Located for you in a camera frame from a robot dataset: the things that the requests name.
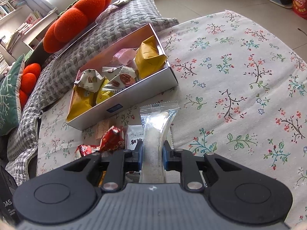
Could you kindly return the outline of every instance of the cardboard box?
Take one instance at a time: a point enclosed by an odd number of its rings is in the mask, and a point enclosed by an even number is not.
[[[140,47],[142,41],[153,35],[156,38],[159,54],[165,54],[154,29],[150,24],[147,24],[120,39],[88,61],[79,69],[77,77],[86,69],[96,69],[101,74],[102,67],[106,66],[112,60],[113,55],[119,50],[123,48],[138,48]],[[165,61],[165,65],[162,70],[113,95],[102,103],[67,122],[67,124],[78,130],[84,130],[105,118],[111,117],[137,103],[149,99],[177,85],[178,81],[176,76],[171,69],[169,62]],[[72,106],[73,97],[74,91],[70,101],[69,110]]]

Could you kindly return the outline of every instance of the green pillow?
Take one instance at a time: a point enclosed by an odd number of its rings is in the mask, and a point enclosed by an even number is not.
[[[0,136],[7,135],[19,125],[21,119],[21,106],[19,89],[21,77],[25,67],[23,54],[14,63],[0,87]]]

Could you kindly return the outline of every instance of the silver screw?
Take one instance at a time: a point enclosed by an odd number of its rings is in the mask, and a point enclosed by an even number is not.
[[[202,188],[202,184],[200,182],[189,182],[188,188],[192,190],[197,190]]]
[[[103,188],[105,189],[105,190],[115,190],[115,189],[117,189],[118,188],[118,185],[117,185],[117,183],[115,183],[115,182],[107,182],[107,183],[105,183],[104,185],[103,185]]]

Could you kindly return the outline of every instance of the red wrapper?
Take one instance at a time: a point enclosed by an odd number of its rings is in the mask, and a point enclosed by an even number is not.
[[[125,147],[125,136],[122,127],[112,126],[103,135],[100,142],[100,151],[117,150]]]
[[[80,152],[81,156],[86,156],[89,155],[95,151],[99,151],[99,145],[85,145],[85,144],[81,144],[77,147],[76,151]]]

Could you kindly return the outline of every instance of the pink plastic package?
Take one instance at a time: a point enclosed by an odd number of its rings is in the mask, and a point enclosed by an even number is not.
[[[118,51],[112,59],[112,65],[114,67],[127,66],[137,69],[136,63],[134,61],[136,51],[132,48],[123,48]]]

